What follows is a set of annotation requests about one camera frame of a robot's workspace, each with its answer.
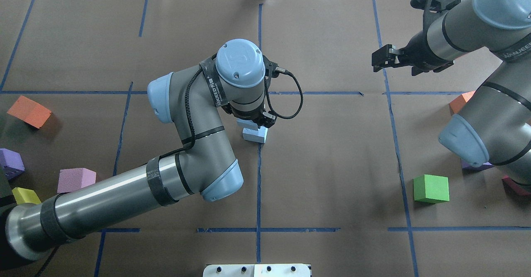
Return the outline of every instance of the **yellow foam block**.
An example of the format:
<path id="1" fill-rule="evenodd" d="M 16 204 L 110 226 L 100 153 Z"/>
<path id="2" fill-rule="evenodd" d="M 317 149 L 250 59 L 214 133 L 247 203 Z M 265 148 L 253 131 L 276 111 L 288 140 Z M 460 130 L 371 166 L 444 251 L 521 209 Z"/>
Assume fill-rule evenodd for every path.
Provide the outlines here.
<path id="1" fill-rule="evenodd" d="M 39 197 L 37 196 L 34 190 L 15 187 L 13 189 L 13 196 L 15 196 L 15 200 L 17 201 L 17 204 L 23 204 L 23 203 L 40 204 L 41 203 Z"/>

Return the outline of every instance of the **light blue joint cap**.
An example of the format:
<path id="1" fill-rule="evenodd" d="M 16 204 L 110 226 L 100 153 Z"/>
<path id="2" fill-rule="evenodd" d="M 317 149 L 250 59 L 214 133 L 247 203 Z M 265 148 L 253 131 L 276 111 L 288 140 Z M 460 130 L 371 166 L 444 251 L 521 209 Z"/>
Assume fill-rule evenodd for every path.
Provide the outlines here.
<path id="1" fill-rule="evenodd" d="M 232 39 L 225 43 L 216 56 L 216 69 L 228 84 L 251 88 L 262 82 L 266 75 L 262 52 L 251 41 Z"/>
<path id="2" fill-rule="evenodd" d="M 489 152 L 474 128 L 460 115 L 454 114 L 438 141 L 472 167 L 489 161 Z"/>
<path id="3" fill-rule="evenodd" d="M 171 122 L 169 113 L 169 82 L 173 72 L 163 75 L 148 84 L 148 99 L 151 108 L 159 120 L 165 124 Z"/>
<path id="4" fill-rule="evenodd" d="M 531 0 L 472 0 L 474 12 L 487 24 L 501 29 L 531 27 Z"/>
<path id="5" fill-rule="evenodd" d="M 239 169 L 238 159 L 227 168 L 201 195 L 207 202 L 214 202 L 233 194 L 243 185 L 243 175 Z"/>

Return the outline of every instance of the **black velcro strap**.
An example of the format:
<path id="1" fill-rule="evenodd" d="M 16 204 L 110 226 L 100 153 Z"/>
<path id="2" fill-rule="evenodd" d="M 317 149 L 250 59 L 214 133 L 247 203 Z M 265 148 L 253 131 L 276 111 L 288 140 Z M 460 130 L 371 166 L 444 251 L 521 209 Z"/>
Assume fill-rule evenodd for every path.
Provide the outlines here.
<path id="1" fill-rule="evenodd" d="M 218 71 L 216 70 L 216 62 L 212 58 L 207 58 L 199 63 L 201 69 L 203 69 L 203 75 L 207 81 L 212 100 L 216 107 L 226 105 L 229 103 L 225 91 L 223 90 L 222 82 L 220 80 Z"/>
<path id="2" fill-rule="evenodd" d="M 155 157 L 146 164 L 146 179 L 148 180 L 149 189 L 155 200 L 163 207 L 174 204 L 178 200 L 171 197 L 168 189 L 164 187 L 161 172 L 159 171 L 159 158 Z"/>
<path id="3" fill-rule="evenodd" d="M 55 212 L 55 202 L 57 202 L 57 198 L 63 194 L 65 193 L 59 193 L 52 198 L 46 199 L 42 203 L 42 207 L 40 209 L 40 225 L 42 226 L 42 229 L 46 235 L 48 235 L 48 237 L 51 238 L 52 241 L 54 241 L 57 245 L 71 243 L 75 240 L 84 238 L 70 237 L 59 225 L 59 218 L 57 218 L 57 213 Z"/>
<path id="4" fill-rule="evenodd" d="M 222 130 L 225 130 L 225 127 L 224 126 L 218 126 L 217 128 L 214 128 L 214 129 L 210 129 L 208 131 L 205 131 L 203 133 L 199 133 L 199 134 L 195 134 L 195 139 L 198 140 L 198 139 L 201 139 L 203 137 L 207 137 L 207 136 L 210 136 L 214 133 L 218 133 Z M 191 137 L 188 137 L 186 139 L 183 139 L 180 141 L 183 145 L 187 144 L 187 143 L 191 143 L 192 142 L 192 138 Z"/>
<path id="5" fill-rule="evenodd" d="M 184 178 L 183 168 L 180 166 L 179 154 L 175 154 L 175 165 L 177 166 L 177 172 L 179 173 L 180 182 L 183 184 L 184 190 L 186 190 L 188 194 L 193 195 L 194 192 L 192 192 L 190 186 L 188 186 L 188 183 Z"/>
<path id="6" fill-rule="evenodd" d="M 514 99 L 518 103 L 524 105 L 525 108 L 527 108 L 527 109 L 529 109 L 529 111 L 531 111 L 531 102 L 527 101 L 526 98 L 524 98 L 523 96 L 517 94 L 516 92 L 513 92 L 509 88 L 503 87 L 503 86 L 501 86 L 501 85 L 499 85 L 497 83 L 493 83 L 493 82 L 484 82 L 482 84 L 482 86 L 486 86 L 486 87 L 492 88 L 493 90 L 497 90 L 499 92 L 502 92 L 502 94 L 506 94 L 506 95 L 510 96 L 512 99 Z"/>
<path id="7" fill-rule="evenodd" d="M 526 56 L 531 52 L 531 33 L 526 35 L 523 39 L 516 44 L 497 52 L 493 52 L 499 59 L 506 62 L 513 62 Z"/>
<path id="8" fill-rule="evenodd" d="M 524 149 L 519 152 L 516 156 L 510 158 L 509 160 L 506 160 L 506 161 L 503 161 L 503 162 L 500 162 L 500 163 L 492 163 L 492 165 L 494 166 L 504 166 L 504 165 L 507 165 L 507 164 L 510 164 L 520 158 L 522 158 L 525 154 L 527 154 L 527 152 L 529 152 L 529 150 L 531 150 L 531 141 L 527 144 L 526 147 L 524 147 Z"/>
<path id="9" fill-rule="evenodd" d="M 0 207 L 5 207 L 6 205 L 10 205 L 13 203 L 17 203 L 13 195 L 0 198 Z"/>
<path id="10" fill-rule="evenodd" d="M 461 52 L 465 52 L 465 53 L 468 53 L 470 51 L 467 51 L 465 49 L 461 49 L 459 47 L 457 47 L 457 45 L 455 45 L 453 43 L 453 41 L 448 37 L 448 34 L 446 33 L 446 16 L 448 15 L 448 13 L 446 13 L 446 15 L 444 15 L 444 18 L 442 19 L 442 35 L 444 37 L 444 39 L 446 40 L 446 43 L 448 43 L 452 48 L 454 48 L 455 50 L 457 51 L 461 51 Z"/>

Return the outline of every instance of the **ur robot arm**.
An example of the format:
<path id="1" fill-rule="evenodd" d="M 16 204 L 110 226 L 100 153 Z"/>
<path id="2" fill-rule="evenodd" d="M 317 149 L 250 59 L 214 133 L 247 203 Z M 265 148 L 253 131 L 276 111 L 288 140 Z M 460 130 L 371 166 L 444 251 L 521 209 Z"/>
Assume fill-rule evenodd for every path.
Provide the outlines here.
<path id="1" fill-rule="evenodd" d="M 162 122 L 174 122 L 184 147 L 42 204 L 0 208 L 0 269 L 194 193 L 212 202 L 239 190 L 243 177 L 217 108 L 272 126 L 278 114 L 265 111 L 264 98 L 279 73 L 292 76 L 250 41 L 233 39 L 198 66 L 152 81 L 150 104 Z"/>
<path id="2" fill-rule="evenodd" d="M 482 47 L 503 62 L 439 135 L 474 167 L 490 162 L 531 190 L 531 0 L 412 0 L 424 9 L 423 31 L 397 50 L 372 54 L 377 72 L 413 66 L 440 72 Z"/>

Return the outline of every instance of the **orange foam block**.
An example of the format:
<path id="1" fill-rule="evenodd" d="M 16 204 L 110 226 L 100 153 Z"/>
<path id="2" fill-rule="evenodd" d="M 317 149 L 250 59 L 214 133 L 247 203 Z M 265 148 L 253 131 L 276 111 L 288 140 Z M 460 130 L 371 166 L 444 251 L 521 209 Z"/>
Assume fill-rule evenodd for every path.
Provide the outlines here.
<path id="1" fill-rule="evenodd" d="M 25 96 L 20 96 L 7 111 L 7 114 L 19 118 L 39 129 L 50 117 L 51 111 Z"/>
<path id="2" fill-rule="evenodd" d="M 465 92 L 464 94 L 461 94 L 459 97 L 455 98 L 455 100 L 450 102 L 450 108 L 455 113 L 458 113 L 461 111 L 461 109 L 465 106 L 465 104 L 470 100 L 470 98 L 474 95 L 474 92 Z"/>

